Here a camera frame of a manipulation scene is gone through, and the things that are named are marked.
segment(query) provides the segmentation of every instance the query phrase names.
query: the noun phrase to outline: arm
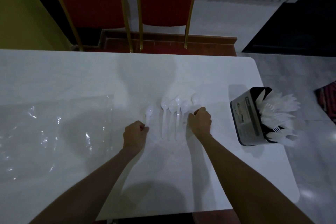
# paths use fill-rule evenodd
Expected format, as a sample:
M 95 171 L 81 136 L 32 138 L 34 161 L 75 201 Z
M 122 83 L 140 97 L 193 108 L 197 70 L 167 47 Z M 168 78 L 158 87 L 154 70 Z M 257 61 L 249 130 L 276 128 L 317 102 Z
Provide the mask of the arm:
M 144 147 L 148 130 L 140 121 L 126 127 L 122 150 L 59 196 L 30 224 L 94 222 L 122 171 Z
M 242 224 L 313 222 L 257 171 L 241 161 L 210 134 L 205 107 L 189 114 L 189 126 L 203 145 L 223 190 Z

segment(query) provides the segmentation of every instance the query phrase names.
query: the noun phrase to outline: white table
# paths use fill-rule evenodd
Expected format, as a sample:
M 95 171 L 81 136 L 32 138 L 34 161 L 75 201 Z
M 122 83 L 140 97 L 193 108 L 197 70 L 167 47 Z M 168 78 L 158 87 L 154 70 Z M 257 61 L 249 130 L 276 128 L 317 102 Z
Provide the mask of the white table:
M 98 219 L 232 208 L 194 136 L 181 129 L 177 141 L 161 139 L 163 95 L 189 99 L 197 92 L 212 115 L 213 136 L 290 200 L 299 199 L 282 145 L 244 147 L 237 140 L 229 101 L 263 86 L 251 58 L 0 50 L 0 66 L 2 106 L 113 95 L 109 158 L 122 147 L 124 127 L 144 121 L 145 108 L 155 104 L 145 149 L 125 169 Z M 86 175 L 77 167 L 10 183 L 0 176 L 0 222 L 29 222 Z

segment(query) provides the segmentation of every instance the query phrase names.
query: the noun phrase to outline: gray tile floor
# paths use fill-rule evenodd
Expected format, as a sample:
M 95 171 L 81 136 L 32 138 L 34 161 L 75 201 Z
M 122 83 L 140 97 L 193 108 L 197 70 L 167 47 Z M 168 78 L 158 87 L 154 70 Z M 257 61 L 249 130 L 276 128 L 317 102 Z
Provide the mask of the gray tile floor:
M 237 53 L 252 57 L 264 86 L 293 93 L 304 133 L 287 156 L 300 191 L 297 206 L 316 224 L 336 223 L 336 125 L 319 107 L 313 90 L 336 80 L 336 58 Z

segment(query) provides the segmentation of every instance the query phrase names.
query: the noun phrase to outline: clear plastic sheet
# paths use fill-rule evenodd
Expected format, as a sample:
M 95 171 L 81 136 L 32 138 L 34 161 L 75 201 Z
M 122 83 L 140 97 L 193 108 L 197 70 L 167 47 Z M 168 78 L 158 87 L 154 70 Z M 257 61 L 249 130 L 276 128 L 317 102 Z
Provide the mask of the clear plastic sheet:
M 89 174 L 108 158 L 113 95 L 0 106 L 1 183 Z

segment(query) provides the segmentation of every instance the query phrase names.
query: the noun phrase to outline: wall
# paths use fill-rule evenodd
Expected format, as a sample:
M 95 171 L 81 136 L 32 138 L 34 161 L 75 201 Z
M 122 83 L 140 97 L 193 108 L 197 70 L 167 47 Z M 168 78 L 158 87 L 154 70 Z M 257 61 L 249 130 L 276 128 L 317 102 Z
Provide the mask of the wall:
M 0 48 L 68 51 L 70 46 L 39 0 L 0 0 Z
M 137 0 L 128 0 L 131 31 L 139 31 Z M 281 3 L 246 0 L 195 0 L 189 34 L 234 36 L 241 52 Z M 184 34 L 185 27 L 152 27 L 145 32 Z

